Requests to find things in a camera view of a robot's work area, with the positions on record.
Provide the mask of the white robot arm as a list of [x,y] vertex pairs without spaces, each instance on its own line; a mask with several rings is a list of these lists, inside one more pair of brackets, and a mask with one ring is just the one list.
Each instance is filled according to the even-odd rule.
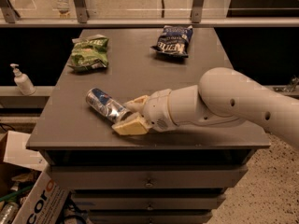
[[230,68],[210,69],[196,85],[156,91],[124,106],[132,114],[112,125],[120,135],[141,135],[151,129],[162,133],[188,124],[201,127],[233,125],[242,119],[299,147],[299,101]]

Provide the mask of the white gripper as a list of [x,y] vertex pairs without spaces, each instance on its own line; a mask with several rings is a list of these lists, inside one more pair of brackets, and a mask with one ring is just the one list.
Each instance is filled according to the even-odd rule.
[[152,127],[157,132],[173,131],[177,125],[169,112],[171,90],[156,91],[151,96],[142,95],[124,104],[134,114],[112,125],[119,135],[142,135]]

